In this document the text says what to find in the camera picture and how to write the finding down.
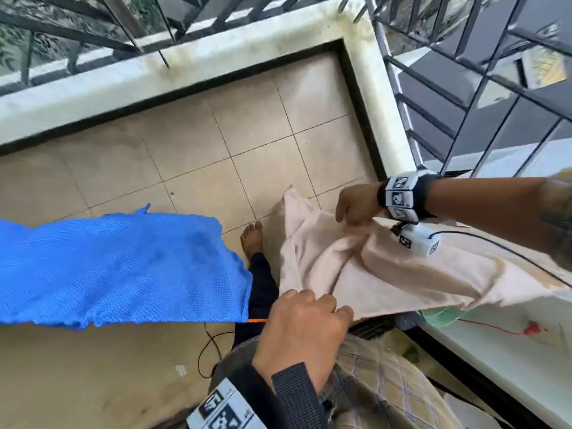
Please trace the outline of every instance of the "red wire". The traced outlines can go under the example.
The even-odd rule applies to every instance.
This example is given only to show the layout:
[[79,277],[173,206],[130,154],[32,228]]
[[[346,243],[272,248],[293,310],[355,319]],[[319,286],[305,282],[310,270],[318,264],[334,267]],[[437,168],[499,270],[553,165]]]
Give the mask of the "red wire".
[[524,333],[515,333],[515,332],[513,332],[513,331],[509,331],[509,330],[507,330],[507,329],[502,329],[502,328],[499,328],[499,327],[495,327],[494,325],[484,324],[484,323],[482,323],[482,322],[469,321],[469,320],[466,320],[466,319],[459,319],[459,320],[461,320],[461,321],[463,321],[463,322],[469,322],[469,324],[483,325],[483,326],[485,326],[485,327],[490,327],[490,328],[494,328],[494,329],[499,329],[499,330],[501,330],[501,331],[504,331],[505,333],[514,334],[515,336],[525,336],[525,335],[526,335],[526,334],[524,334]]

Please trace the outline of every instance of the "beige towel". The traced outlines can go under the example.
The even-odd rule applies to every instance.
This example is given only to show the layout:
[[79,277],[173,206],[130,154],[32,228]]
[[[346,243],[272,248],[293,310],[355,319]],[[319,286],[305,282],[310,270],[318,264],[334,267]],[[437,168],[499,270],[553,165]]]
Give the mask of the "beige towel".
[[414,257],[391,233],[394,221],[377,218],[369,226],[350,228],[291,188],[283,202],[280,293],[331,293],[338,307],[354,309],[355,320],[447,305],[468,310],[516,304],[559,289],[503,257],[461,249],[447,238],[430,258]]

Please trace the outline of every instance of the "bare foot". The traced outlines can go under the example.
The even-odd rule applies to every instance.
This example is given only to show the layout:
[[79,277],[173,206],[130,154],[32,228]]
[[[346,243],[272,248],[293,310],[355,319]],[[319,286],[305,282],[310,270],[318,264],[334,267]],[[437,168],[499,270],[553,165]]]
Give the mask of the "bare foot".
[[246,254],[249,261],[254,253],[263,253],[264,239],[262,237],[262,223],[256,221],[256,223],[246,226],[240,237],[240,241],[243,244],[244,254]]

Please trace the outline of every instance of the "person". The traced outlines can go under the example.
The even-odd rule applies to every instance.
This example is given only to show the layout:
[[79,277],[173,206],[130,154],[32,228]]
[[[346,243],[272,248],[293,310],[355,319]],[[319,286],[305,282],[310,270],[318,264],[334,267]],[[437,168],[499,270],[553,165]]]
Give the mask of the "person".
[[[336,220],[360,224],[383,213],[384,190],[393,180],[344,188]],[[424,180],[423,195],[412,191],[422,198],[420,217],[471,225],[548,253],[572,270],[571,170],[551,178]],[[191,429],[201,422],[209,428],[461,428],[413,364],[347,334],[350,307],[311,290],[279,296],[260,222],[247,226],[241,241],[253,277],[249,317],[267,322],[236,324],[233,350],[216,367],[210,396],[196,411],[200,417],[188,420],[196,422]]]

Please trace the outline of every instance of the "black pants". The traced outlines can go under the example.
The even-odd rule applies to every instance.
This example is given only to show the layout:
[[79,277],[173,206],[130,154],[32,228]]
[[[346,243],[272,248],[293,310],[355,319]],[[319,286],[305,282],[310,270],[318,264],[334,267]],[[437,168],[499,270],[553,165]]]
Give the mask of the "black pants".
[[[268,319],[270,307],[278,299],[278,286],[270,272],[270,264],[262,253],[255,253],[250,261],[252,273],[252,290],[248,300],[249,319]],[[234,325],[234,343],[232,347],[243,341],[258,336],[264,328],[264,323],[248,323]]]

